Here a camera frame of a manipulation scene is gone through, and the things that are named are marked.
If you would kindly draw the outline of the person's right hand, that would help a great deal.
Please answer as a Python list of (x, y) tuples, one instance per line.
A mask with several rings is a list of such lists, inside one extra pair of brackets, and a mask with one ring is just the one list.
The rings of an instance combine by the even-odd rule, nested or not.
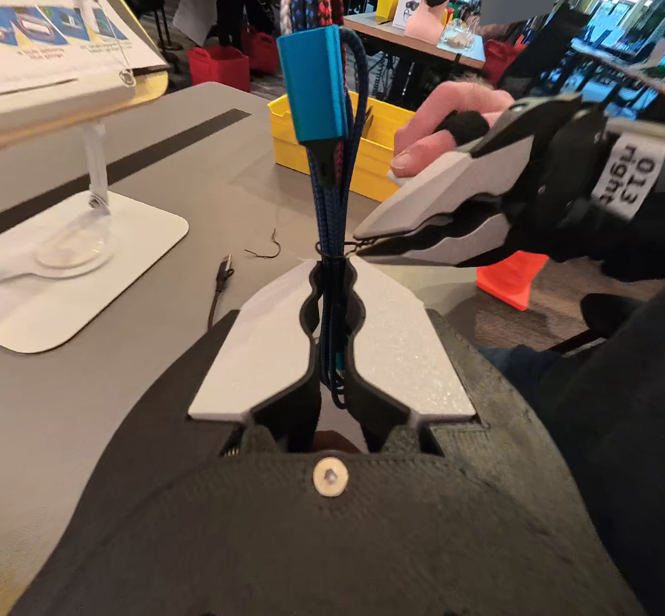
[(447, 130), (436, 131), (453, 111), (477, 111), (490, 126), (513, 103), (512, 96), (477, 82), (447, 81), (440, 84), (394, 136), (390, 170), (396, 178), (410, 178), (455, 149)]

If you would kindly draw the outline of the orange traffic cone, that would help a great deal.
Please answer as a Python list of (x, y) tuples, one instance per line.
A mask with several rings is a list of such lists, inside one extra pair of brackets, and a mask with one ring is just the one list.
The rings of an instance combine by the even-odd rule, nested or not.
[(544, 254), (518, 251), (501, 262), (478, 267), (477, 288), (519, 311), (525, 311), (533, 280), (548, 259)]

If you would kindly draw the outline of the pink mannequin head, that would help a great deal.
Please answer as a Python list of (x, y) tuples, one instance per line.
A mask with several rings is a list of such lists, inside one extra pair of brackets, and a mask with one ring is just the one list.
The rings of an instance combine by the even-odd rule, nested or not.
[(445, 26), (442, 18), (450, 0), (421, 0), (416, 12), (406, 23), (404, 35), (431, 46), (437, 46)]

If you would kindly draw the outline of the red bin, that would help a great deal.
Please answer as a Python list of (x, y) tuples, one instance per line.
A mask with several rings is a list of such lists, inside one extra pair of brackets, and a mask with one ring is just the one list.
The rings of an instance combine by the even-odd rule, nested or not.
[(241, 31), (241, 50), (249, 60), (249, 70), (276, 75), (279, 62), (277, 42), (273, 36), (256, 30), (251, 25)]
[(192, 85), (217, 82), (251, 92), (250, 60), (232, 46), (194, 47), (187, 52)]
[(498, 83), (507, 68), (528, 46), (519, 41), (512, 45), (506, 41), (490, 39), (484, 42), (485, 63), (483, 67), (484, 79), (492, 87), (498, 88)]

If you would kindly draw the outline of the black twist tie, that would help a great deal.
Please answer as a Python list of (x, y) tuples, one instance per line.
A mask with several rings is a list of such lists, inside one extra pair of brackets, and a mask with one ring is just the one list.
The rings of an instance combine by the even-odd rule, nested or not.
[(363, 241), (345, 241), (342, 249), (335, 249), (334, 253), (328, 253), (321, 242), (315, 244), (315, 250), (320, 255), (322, 262), (340, 262), (355, 254), (359, 248), (364, 246)]
[(243, 251), (250, 256), (257, 259), (272, 260), (276, 259), (281, 254), (281, 243), (277, 240), (277, 228), (275, 228), (270, 236), (270, 244), (274, 247), (273, 253), (257, 253), (252, 249), (245, 248)]

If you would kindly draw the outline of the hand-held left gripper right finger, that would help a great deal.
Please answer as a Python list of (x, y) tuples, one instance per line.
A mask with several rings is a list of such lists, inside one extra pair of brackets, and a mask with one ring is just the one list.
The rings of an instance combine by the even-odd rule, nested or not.
[(423, 302), (357, 256), (346, 261), (344, 399), (371, 439), (398, 426), (475, 422), (478, 413)]

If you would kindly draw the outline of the dark office chair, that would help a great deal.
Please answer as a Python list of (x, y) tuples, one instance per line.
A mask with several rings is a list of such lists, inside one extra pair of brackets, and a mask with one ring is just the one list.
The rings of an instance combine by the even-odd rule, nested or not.
[(599, 341), (605, 341), (644, 304), (645, 302), (631, 297), (590, 293), (580, 301), (580, 312), (586, 324), (585, 331), (552, 346), (550, 351), (561, 355), (573, 354)]

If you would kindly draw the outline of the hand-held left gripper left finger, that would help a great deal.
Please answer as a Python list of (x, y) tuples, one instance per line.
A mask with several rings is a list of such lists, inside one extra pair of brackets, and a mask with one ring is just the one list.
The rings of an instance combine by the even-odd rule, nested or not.
[(316, 427), (321, 263), (308, 259), (242, 305), (188, 415), (266, 426), (277, 438)]

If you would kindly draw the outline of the black office chair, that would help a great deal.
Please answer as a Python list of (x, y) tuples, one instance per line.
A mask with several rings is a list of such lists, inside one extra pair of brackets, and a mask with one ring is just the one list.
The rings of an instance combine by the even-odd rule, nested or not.
[(544, 73), (552, 72), (571, 41), (587, 26), (591, 16), (562, 5), (500, 77), (496, 88), (517, 100), (536, 88)]

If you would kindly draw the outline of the yellow plastic bin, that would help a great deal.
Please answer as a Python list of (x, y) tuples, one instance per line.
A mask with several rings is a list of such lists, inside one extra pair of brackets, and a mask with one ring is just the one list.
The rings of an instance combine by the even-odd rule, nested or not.
[[(291, 170), (309, 175), (307, 152), (295, 138), (288, 96), (279, 96), (268, 103), (275, 162)], [(383, 202), (397, 190), (388, 178), (394, 157), (394, 136), (407, 124), (413, 112), (370, 98), (372, 119), (368, 134), (361, 139), (356, 156), (351, 191), (377, 202)]]

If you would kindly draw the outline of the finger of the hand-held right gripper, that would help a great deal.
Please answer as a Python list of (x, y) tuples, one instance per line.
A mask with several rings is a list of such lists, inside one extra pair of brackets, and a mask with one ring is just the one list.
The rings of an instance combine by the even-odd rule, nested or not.
[(472, 212), (459, 222), (429, 222), (411, 234), (378, 239), (357, 255), (381, 265), (463, 266), (502, 248), (510, 229), (503, 213)]
[(354, 237), (406, 234), (436, 215), (455, 212), (474, 196), (507, 193), (526, 168), (532, 146), (532, 139), (522, 139), (477, 158), (469, 152), (445, 153), (379, 205)]

